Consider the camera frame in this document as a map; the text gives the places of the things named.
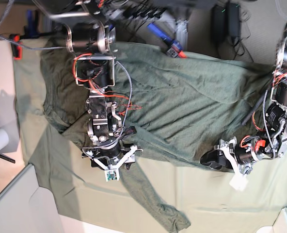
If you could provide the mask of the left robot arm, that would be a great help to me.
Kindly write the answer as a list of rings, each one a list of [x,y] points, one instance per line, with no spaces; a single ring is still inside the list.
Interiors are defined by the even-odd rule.
[[[211,169],[227,168],[236,174],[247,175],[253,165],[261,160],[273,160],[285,155],[287,150],[287,23],[276,53],[273,80],[262,100],[264,127],[256,135],[247,135],[240,141],[219,140],[212,150],[205,153],[200,163]]]

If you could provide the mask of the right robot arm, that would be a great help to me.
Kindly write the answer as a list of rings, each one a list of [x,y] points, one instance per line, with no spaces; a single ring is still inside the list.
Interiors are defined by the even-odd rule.
[[[92,145],[82,149],[83,155],[104,171],[114,173],[122,166],[129,169],[139,148],[123,142],[136,130],[125,127],[126,114],[117,111],[118,95],[109,91],[115,85],[115,27],[104,15],[104,2],[37,0],[35,4],[50,20],[65,27],[66,48],[75,56],[75,82],[89,90],[85,107]]]

